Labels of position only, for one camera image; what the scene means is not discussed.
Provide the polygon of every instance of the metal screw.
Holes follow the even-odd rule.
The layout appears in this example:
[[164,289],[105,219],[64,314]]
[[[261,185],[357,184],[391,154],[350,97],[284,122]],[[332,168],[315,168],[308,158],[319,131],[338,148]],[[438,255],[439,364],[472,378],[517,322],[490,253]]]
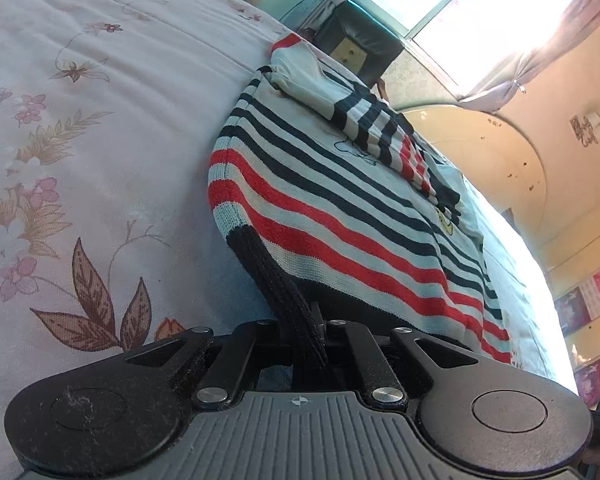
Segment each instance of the metal screw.
[[226,392],[226,390],[223,390],[222,388],[216,388],[215,386],[202,388],[196,395],[200,402],[205,402],[207,404],[211,404],[213,402],[222,402],[228,396],[229,394]]
[[371,393],[371,396],[378,402],[383,404],[389,404],[390,402],[398,402],[404,397],[398,388],[392,388],[391,386],[384,386],[383,388],[376,388]]

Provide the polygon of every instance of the cream rounded headboard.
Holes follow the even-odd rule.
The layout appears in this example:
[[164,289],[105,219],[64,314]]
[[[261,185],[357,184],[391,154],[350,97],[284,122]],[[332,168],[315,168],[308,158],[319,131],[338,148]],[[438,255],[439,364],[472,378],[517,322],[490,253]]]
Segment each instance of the cream rounded headboard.
[[518,130],[498,117],[453,105],[402,113],[497,211],[512,210],[525,239],[533,237],[542,221],[546,180],[536,150]]

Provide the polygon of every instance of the window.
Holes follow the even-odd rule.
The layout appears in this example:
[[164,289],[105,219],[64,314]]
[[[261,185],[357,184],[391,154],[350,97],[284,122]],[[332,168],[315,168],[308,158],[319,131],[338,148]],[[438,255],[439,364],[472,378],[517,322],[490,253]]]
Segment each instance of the window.
[[569,0],[357,0],[456,96],[545,43]]

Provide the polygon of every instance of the circular cap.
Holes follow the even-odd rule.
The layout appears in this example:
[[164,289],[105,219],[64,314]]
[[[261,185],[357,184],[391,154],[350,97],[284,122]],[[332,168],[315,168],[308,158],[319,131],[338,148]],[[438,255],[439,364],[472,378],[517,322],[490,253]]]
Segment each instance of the circular cap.
[[100,430],[120,420],[126,402],[116,392],[102,388],[67,390],[51,406],[51,415],[69,430]]
[[223,390],[222,388],[216,388],[215,386],[202,388],[196,395],[200,402],[206,402],[207,404],[211,404],[213,402],[222,402],[228,396],[229,394],[226,392],[226,390]]
[[402,400],[404,393],[398,390],[398,388],[384,386],[382,388],[376,388],[373,390],[371,396],[378,402],[386,404],[389,402],[398,402],[399,400]]
[[499,390],[481,395],[472,406],[474,417],[487,428],[502,433],[526,433],[539,428],[547,410],[536,397],[524,392]]

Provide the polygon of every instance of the bed sheet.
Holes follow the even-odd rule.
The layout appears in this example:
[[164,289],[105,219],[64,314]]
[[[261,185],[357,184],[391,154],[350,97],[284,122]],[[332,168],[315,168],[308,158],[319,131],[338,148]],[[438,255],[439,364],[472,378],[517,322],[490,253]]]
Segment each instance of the bed sheet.
[[[238,0],[0,0],[0,480],[19,472],[2,416],[24,386],[183,327],[272,317],[206,182],[287,32]],[[513,303],[512,336],[540,341],[522,366],[568,383],[542,335],[557,321]]]

